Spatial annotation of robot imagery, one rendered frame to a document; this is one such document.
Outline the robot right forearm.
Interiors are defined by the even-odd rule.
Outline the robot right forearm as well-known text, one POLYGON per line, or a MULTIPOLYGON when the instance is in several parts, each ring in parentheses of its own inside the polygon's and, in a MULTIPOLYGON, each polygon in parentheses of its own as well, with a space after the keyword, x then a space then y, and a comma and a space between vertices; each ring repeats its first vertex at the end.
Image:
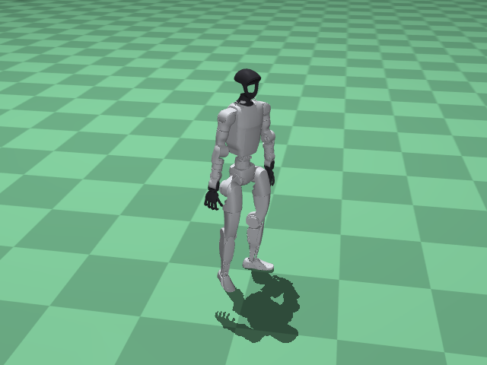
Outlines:
POLYGON ((217 182, 220 181, 222 177, 221 171, 224 160, 219 157, 220 153, 220 147, 216 145, 212 153, 212 171, 210 173, 210 180, 208 183, 208 186, 213 189, 216 189, 217 182))

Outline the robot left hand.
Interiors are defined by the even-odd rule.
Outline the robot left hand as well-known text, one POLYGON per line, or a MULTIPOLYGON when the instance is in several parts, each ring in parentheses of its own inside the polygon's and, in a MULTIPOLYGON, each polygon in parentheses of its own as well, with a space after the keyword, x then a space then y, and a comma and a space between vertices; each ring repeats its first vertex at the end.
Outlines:
POLYGON ((274 175, 273 175, 274 173, 272 171, 274 169, 274 164, 275 164, 274 160, 271 162, 270 167, 268 167, 264 164, 265 170, 267 171, 267 173, 269 175, 270 186, 271 185, 273 186, 275 183, 275 177, 274 177, 274 175))

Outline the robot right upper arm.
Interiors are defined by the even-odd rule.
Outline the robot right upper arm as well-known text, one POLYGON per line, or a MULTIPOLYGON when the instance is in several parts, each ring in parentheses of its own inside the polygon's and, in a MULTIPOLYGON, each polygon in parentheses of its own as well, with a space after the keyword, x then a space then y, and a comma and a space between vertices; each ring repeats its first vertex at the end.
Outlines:
POLYGON ((227 108, 218 114, 218 127, 215 136, 215 146, 219 146, 221 153, 219 157, 226 157, 229 154, 229 148, 225 145, 228 139, 231 125, 234 124, 237 111, 234 108, 227 108))

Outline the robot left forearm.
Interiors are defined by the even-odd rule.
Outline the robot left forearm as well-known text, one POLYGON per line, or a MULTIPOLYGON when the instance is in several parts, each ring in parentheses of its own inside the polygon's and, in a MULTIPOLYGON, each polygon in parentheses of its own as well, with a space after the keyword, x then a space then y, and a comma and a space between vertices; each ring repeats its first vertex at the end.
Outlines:
POLYGON ((264 158, 265 158, 264 164, 268 167, 270 167, 271 162, 275 159, 274 142, 275 142, 275 139, 268 144, 265 144, 263 142, 264 158))

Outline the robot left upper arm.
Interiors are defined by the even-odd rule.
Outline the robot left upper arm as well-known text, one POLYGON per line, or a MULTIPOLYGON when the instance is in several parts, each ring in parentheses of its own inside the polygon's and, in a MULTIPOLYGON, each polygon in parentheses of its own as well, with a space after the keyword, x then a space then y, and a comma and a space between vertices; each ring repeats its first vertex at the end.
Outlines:
POLYGON ((270 143, 275 139, 275 133, 269 129, 270 127, 270 110, 271 106, 263 101, 259 101, 263 105, 263 124, 261 130, 261 141, 265 144, 270 143))

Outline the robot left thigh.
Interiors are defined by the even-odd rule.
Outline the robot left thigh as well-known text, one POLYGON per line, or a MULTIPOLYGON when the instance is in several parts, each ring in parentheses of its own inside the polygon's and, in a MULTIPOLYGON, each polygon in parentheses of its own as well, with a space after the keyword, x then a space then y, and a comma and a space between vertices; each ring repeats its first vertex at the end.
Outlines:
POLYGON ((246 218, 246 223, 251 228, 257 228, 263 222, 269 209, 271 192, 267 171, 262 167, 255 166, 255 168, 255 177, 251 182, 255 183, 252 192, 256 211, 250 212, 246 218))

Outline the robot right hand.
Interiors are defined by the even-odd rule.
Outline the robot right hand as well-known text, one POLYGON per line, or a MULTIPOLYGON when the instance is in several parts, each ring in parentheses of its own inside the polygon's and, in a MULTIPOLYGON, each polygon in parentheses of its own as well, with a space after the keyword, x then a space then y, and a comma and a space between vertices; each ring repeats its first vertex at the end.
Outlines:
POLYGON ((212 210, 216 210, 216 211, 218 210, 217 202, 219 203, 219 205, 221 207, 223 207, 223 204, 219 200, 218 193, 217 193, 217 191, 219 190, 219 185, 220 185, 220 182, 218 181, 217 185, 216 185, 216 189, 210 188, 208 186, 209 191, 205 195, 205 202, 204 202, 205 206, 208 206, 208 208, 211 208, 212 210), (207 204, 207 201, 208 201, 208 204, 207 204), (211 202, 211 206, 210 206, 210 202, 211 202), (214 208, 213 208, 213 205, 214 205, 214 208))

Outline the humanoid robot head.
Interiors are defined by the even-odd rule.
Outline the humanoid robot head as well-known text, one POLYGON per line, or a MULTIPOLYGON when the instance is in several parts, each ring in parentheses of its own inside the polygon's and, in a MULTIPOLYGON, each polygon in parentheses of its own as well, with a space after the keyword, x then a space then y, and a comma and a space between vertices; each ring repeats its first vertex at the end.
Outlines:
POLYGON ((237 103, 239 103, 242 100, 242 101, 246 101, 246 103, 240 103, 240 105, 252 106, 253 101, 251 102, 250 100, 253 99, 257 94, 259 81, 261 80, 261 77, 255 71, 245 68, 239 70, 236 73, 236 75, 234 76, 234 80, 242 84, 244 90, 244 93, 240 94, 237 103), (255 90, 253 93, 248 93, 247 86, 252 84, 255 84, 255 90))

